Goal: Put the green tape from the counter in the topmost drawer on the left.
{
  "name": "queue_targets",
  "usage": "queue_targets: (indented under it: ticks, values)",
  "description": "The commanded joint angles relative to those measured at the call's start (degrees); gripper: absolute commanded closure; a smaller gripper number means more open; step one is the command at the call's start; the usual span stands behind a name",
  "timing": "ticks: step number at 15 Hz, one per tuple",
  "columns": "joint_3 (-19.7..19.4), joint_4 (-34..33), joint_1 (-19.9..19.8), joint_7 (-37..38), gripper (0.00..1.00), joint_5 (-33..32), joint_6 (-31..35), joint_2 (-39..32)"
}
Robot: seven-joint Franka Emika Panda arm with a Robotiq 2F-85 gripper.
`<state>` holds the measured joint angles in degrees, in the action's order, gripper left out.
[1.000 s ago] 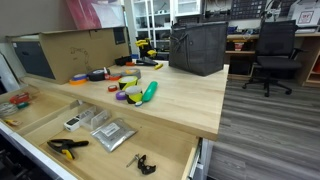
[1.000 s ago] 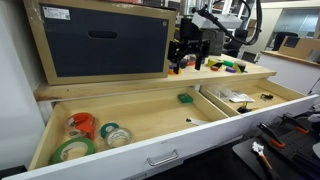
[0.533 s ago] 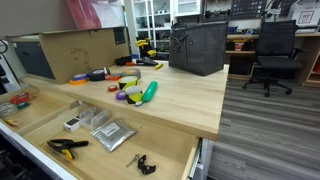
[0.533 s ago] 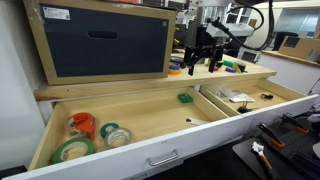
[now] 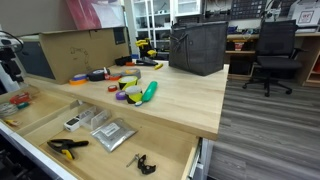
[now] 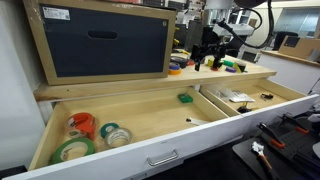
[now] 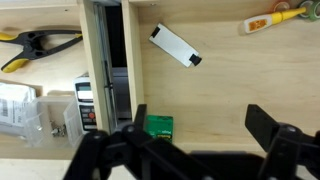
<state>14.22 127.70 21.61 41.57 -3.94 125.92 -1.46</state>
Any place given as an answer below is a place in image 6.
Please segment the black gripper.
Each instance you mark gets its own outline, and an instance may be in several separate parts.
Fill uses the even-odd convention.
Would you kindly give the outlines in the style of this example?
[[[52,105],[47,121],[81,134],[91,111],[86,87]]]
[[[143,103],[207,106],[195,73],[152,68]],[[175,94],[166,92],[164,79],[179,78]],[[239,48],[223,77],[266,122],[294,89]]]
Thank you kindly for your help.
[[[219,69],[222,66],[221,58],[225,54],[226,46],[222,43],[222,38],[213,31],[212,27],[204,27],[201,42],[193,45],[191,59],[195,61],[195,70],[199,71],[201,60],[207,55],[212,55],[215,58],[213,67]]]

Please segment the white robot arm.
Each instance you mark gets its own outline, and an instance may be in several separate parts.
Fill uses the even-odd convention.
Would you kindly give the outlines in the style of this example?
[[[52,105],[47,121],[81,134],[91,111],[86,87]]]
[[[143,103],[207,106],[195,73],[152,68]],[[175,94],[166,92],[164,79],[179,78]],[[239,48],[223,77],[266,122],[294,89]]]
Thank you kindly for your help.
[[[260,13],[255,7],[266,3],[268,13],[269,30],[266,39],[260,45],[247,43],[243,37],[251,36],[263,23]],[[229,19],[233,13],[240,11],[252,11],[259,17],[260,24],[252,27],[243,23],[230,23]],[[214,58],[212,68],[217,70],[220,61],[228,52],[236,51],[231,42],[225,42],[226,37],[231,37],[241,45],[254,49],[261,49],[268,45],[273,37],[274,16],[272,12],[272,0],[206,0],[204,8],[204,19],[201,40],[194,44],[190,59],[195,63],[195,70],[199,71],[202,61],[206,56]]]

